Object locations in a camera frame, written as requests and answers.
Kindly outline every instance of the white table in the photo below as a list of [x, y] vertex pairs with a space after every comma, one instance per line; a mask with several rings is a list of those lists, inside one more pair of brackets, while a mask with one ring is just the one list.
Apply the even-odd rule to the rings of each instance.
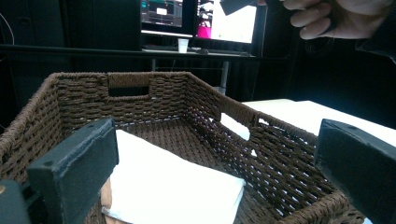
[[[288, 99], [244, 103], [251, 108], [286, 121], [318, 135], [323, 119], [333, 119], [353, 125], [396, 147], [396, 130], [360, 119], [311, 101], [294, 102]], [[372, 223], [368, 218], [364, 224]]]

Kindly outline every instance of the white napkin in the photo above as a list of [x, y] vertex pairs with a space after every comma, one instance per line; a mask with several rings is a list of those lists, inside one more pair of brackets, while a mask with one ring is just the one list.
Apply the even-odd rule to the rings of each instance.
[[103, 212], [134, 224], [233, 223], [245, 181], [200, 166], [124, 131]]

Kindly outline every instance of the computer monitor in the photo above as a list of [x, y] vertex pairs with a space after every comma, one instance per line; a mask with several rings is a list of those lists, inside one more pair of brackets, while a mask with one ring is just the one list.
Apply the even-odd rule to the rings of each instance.
[[252, 43], [257, 8], [243, 7], [226, 16], [220, 0], [198, 0], [196, 37]]
[[141, 0], [142, 34], [193, 37], [196, 0]]

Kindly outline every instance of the wicker basket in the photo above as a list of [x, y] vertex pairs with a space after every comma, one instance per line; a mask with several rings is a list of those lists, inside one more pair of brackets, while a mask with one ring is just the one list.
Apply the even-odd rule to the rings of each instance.
[[[147, 95], [108, 94], [144, 86]], [[219, 122], [222, 112], [249, 128], [248, 141]], [[235, 223], [363, 222], [313, 166], [313, 134], [237, 103], [190, 73], [51, 75], [1, 135], [1, 178], [23, 182], [31, 161], [106, 117], [185, 160], [244, 178]], [[85, 222], [104, 223], [99, 203]]]

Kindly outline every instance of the hand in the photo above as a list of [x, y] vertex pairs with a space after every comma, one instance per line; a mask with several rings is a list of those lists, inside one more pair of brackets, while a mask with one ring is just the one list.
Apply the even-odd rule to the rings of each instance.
[[[289, 10], [299, 10], [291, 18], [295, 27], [303, 27], [302, 39], [327, 36], [359, 39], [371, 37], [387, 17], [395, 0], [285, 0]], [[324, 33], [332, 21], [335, 28]]]

